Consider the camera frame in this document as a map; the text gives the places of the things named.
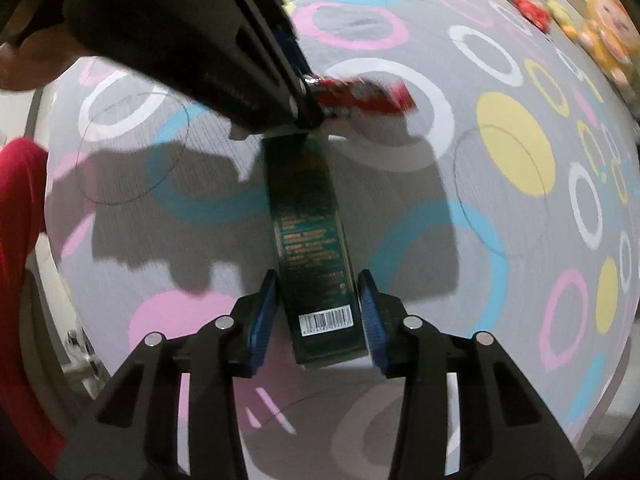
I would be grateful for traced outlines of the person left hand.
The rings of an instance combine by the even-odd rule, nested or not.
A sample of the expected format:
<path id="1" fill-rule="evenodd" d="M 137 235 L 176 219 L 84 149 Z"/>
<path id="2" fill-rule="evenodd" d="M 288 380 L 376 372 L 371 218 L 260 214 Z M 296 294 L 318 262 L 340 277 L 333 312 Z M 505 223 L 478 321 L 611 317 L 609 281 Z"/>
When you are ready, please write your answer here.
<path id="1" fill-rule="evenodd" d="M 68 30 L 64 0 L 1 0 L 1 88 L 42 88 L 91 54 Z"/>

